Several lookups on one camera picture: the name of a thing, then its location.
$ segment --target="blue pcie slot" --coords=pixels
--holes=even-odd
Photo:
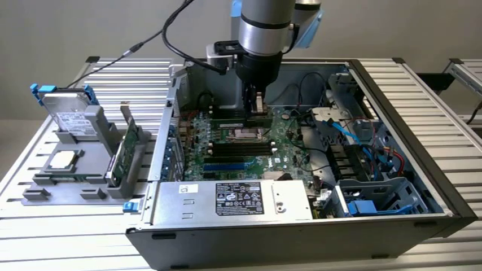
[[[244,163],[204,165],[203,169],[204,169],[204,171],[243,171],[244,170]]]

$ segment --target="red cable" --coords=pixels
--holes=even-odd
[[[402,155],[396,151],[392,152],[392,155],[400,160],[400,167],[398,169],[398,175],[400,176],[402,173],[403,173],[404,159],[403,159]]]

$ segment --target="wire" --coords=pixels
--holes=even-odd
[[[307,116],[309,115],[309,113],[304,113],[301,115],[299,115],[291,122],[289,122],[289,125],[287,127],[287,130],[285,130],[285,133],[289,132],[291,130],[291,127],[292,127],[292,123],[295,122],[295,120],[297,120],[299,118],[301,118],[303,116]],[[296,148],[299,148],[300,150],[303,151],[319,151],[321,154],[325,154],[325,151],[320,150],[319,148],[307,148],[307,147],[303,147],[303,146],[299,146],[296,145],[292,140],[289,139],[289,137],[287,136],[287,140],[289,141],[291,145],[293,145]]]
[[[376,139],[376,130],[375,130],[375,125],[373,125],[373,122],[371,119],[368,119],[367,117],[353,117],[344,125],[343,125],[343,128],[345,128],[348,126],[349,123],[352,123],[355,120],[365,120],[365,121],[369,121],[369,124],[371,124],[371,129],[372,129],[372,136],[371,136],[371,139],[373,140],[372,142],[372,146],[375,145],[375,139]]]
[[[271,131],[271,128],[267,129],[267,131],[263,133],[263,136],[265,136],[268,134],[268,132]]]
[[[390,153],[390,148],[388,147],[384,147],[383,150]],[[399,159],[400,161],[400,167],[398,169],[398,176],[402,175],[403,173],[403,168],[404,168],[404,159],[403,159],[403,156],[394,150],[392,151],[392,155]]]
[[[468,121],[466,122],[467,124],[470,124],[470,123],[474,121],[475,115],[476,115],[476,113],[479,112],[480,109],[482,109],[482,102],[480,102],[479,105],[476,106],[476,108],[475,108],[475,110],[474,110],[474,112],[472,112],[472,115],[470,116],[470,119],[468,119]]]
[[[197,60],[196,58],[193,58],[191,55],[187,55],[187,53],[184,53],[183,51],[180,51],[176,47],[172,46],[172,44],[168,42],[167,40],[167,28],[169,27],[169,25],[173,23],[175,18],[177,17],[177,15],[180,14],[180,12],[188,7],[188,5],[193,2],[195,0],[187,0],[184,1],[184,3],[180,5],[180,7],[173,11],[173,13],[171,14],[171,16],[167,18],[164,26],[163,26],[163,31],[161,31],[161,37],[163,37],[163,42],[165,44],[165,47],[175,53],[177,54],[181,58],[184,58],[185,60],[196,63],[199,66],[201,66],[205,69],[209,69],[211,71],[217,72],[220,75],[225,74],[225,69],[220,69],[209,64],[207,64],[205,62]]]
[[[277,101],[277,99],[283,96],[283,94],[287,92],[291,86],[293,86],[296,88],[296,92],[299,92],[299,86],[295,83],[288,84],[283,89],[283,91],[279,93],[277,97],[273,98],[272,101],[268,102],[268,104],[272,104],[275,101]]]
[[[321,170],[321,169],[324,169],[324,168],[329,167],[329,165],[324,165],[323,167],[319,167],[317,169],[305,169],[305,168],[301,168],[301,166],[300,166],[300,165],[299,165],[297,167],[299,167],[299,169],[300,169],[301,171],[305,171],[305,172],[315,172],[315,171],[319,171],[319,170]]]
[[[291,39],[291,44],[289,44],[289,48],[287,49],[287,51],[283,53],[283,55],[285,55],[288,52],[291,52],[292,48],[295,48],[295,43],[297,40],[297,35],[299,35],[299,25],[295,24],[293,28],[292,28],[292,39]]]
[[[361,144],[357,136],[351,134],[347,130],[344,130],[337,123],[332,123],[331,125],[332,125],[332,127],[335,127],[340,131],[340,133],[343,133],[345,136],[349,136],[355,140],[357,145]]]
[[[304,79],[309,76],[309,75],[317,75],[317,77],[321,79],[321,97],[323,97],[323,95],[324,95],[324,90],[325,90],[325,79],[324,79],[324,77],[323,77],[323,75],[319,73],[319,72],[308,72],[304,76],[303,76],[303,78],[301,78],[301,80],[300,80],[300,82],[299,82],[299,88],[297,88],[297,106],[300,106],[301,105],[301,103],[303,103],[303,95],[301,95],[301,89],[303,89],[303,82],[304,82]]]
[[[153,40],[160,34],[163,33],[163,29],[160,29],[151,37],[148,37],[144,41],[140,41],[139,43],[136,43],[122,54],[118,58],[116,58],[110,63],[105,64],[104,66],[101,66],[98,69],[96,69],[94,71],[84,74],[82,76],[80,76],[72,83],[69,83],[65,86],[65,89],[68,89],[70,86],[73,86],[76,83],[78,83],[78,81],[81,79],[84,79],[86,76],[92,75],[96,72],[100,72],[102,69],[105,69],[106,67],[109,67],[110,65],[113,65],[118,60],[126,58],[129,55],[132,55],[134,52],[137,52],[140,50],[140,48],[143,48],[143,46],[151,41]]]
[[[94,71],[84,74],[82,76],[80,76],[72,83],[69,83],[66,86],[65,86],[65,89],[68,89],[70,86],[73,86],[76,83],[78,83],[78,81],[81,79],[84,79],[86,76],[89,76],[90,74],[101,71],[102,69],[105,69],[106,67],[109,67],[110,65],[113,65],[120,59],[122,59],[125,56],[121,55],[117,59],[114,59],[110,63],[105,64],[104,66],[101,66],[98,69],[96,69]]]
[[[213,95],[212,95],[211,92],[208,92],[208,91],[200,92],[199,95],[197,95],[197,100],[196,100],[196,109],[200,109],[200,108],[199,108],[199,104],[200,104],[200,102],[201,102],[201,97],[203,97],[204,95],[209,95],[209,96],[211,96],[211,100],[213,99]]]

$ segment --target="aluminum extrusion table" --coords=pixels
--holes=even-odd
[[[80,74],[108,61],[110,59],[86,63]],[[482,217],[480,139],[406,64],[391,59],[360,59],[360,62],[448,180]],[[165,106],[168,66],[168,59],[125,59],[85,80],[96,91],[109,121],[118,127],[125,126],[118,104],[126,100],[136,123],[153,133],[133,193],[139,196],[145,192]],[[54,129],[48,117],[0,182],[0,270],[151,270],[124,236],[125,228],[139,221],[137,214],[122,214],[120,206],[21,205],[21,193],[57,142]],[[482,221],[448,238],[427,240],[396,259],[263,266],[249,270],[331,269],[482,270]]]

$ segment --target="hard drive label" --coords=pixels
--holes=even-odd
[[[219,216],[261,215],[263,196],[259,182],[216,183],[216,214]]]
[[[61,126],[73,136],[90,136],[96,135],[92,124],[84,117],[82,112],[62,112],[57,113],[57,119]]]

